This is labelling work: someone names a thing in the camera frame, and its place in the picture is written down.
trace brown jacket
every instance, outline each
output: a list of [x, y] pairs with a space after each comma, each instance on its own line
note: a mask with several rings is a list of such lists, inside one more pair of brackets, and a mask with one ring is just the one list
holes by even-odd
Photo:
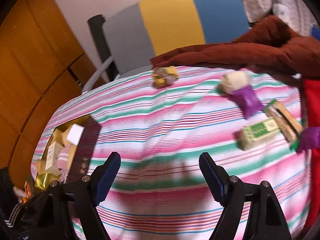
[[320, 42], [301, 37], [276, 16], [269, 16], [231, 43], [194, 45], [152, 58], [154, 68], [201, 62], [260, 65], [286, 74], [320, 78]]

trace yellow stripe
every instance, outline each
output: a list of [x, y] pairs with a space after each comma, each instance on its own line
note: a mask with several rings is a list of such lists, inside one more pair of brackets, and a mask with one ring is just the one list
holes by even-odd
[[193, 0], [143, 0], [139, 7], [156, 55], [205, 44]]

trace snack package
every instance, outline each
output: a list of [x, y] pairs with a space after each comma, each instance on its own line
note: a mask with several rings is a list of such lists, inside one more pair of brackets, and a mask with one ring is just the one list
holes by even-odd
[[245, 71], [233, 71], [225, 74], [221, 79], [222, 89], [229, 95], [234, 91], [248, 86], [250, 79]]
[[64, 147], [58, 156], [57, 167], [59, 170], [66, 170], [68, 168], [68, 156], [71, 144]]
[[38, 174], [35, 180], [35, 188], [40, 191], [45, 191], [53, 180], [60, 180], [59, 176], [54, 176], [50, 173]]
[[242, 110], [245, 119], [264, 108], [250, 85], [233, 91], [232, 99]]
[[281, 104], [278, 100], [272, 100], [264, 109], [268, 117], [272, 117], [276, 120], [276, 123], [283, 133], [287, 142], [294, 148], [297, 147], [297, 140], [303, 131], [303, 127], [292, 116], [292, 114]]
[[153, 79], [156, 82], [157, 88], [172, 85], [179, 77], [178, 71], [174, 66], [159, 67], [153, 70]]
[[45, 172], [51, 173], [55, 176], [61, 174], [60, 170], [57, 167], [57, 161], [60, 151], [63, 149], [63, 146], [55, 141], [48, 148], [47, 160], [45, 163]]
[[261, 143], [268, 142], [278, 133], [279, 127], [273, 118], [242, 128], [240, 144], [244, 151]]

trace screw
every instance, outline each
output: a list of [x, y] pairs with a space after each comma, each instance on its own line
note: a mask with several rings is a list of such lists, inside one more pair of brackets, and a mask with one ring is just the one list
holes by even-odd
[[90, 177], [89, 175], [84, 175], [84, 176], [81, 178], [81, 180], [82, 180], [83, 182], [88, 182], [90, 179], [91, 179], [91, 177]]
[[231, 182], [238, 182], [239, 180], [237, 176], [230, 176], [229, 179]]
[[264, 181], [262, 182], [262, 185], [263, 185], [264, 187], [270, 187], [270, 183], [267, 182], [266, 180], [264, 180]]
[[55, 186], [58, 185], [58, 183], [59, 183], [59, 182], [58, 182], [57, 180], [53, 180], [53, 181], [50, 182], [49, 185], [50, 185], [51, 187], [55, 187]]

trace purple toy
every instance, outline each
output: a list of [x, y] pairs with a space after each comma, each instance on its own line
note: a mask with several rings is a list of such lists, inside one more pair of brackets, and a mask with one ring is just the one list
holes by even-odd
[[320, 148], [320, 127], [306, 128], [300, 135], [297, 153], [303, 150]]
[[245, 119], [264, 108], [250, 85], [233, 91], [232, 99], [242, 110]]

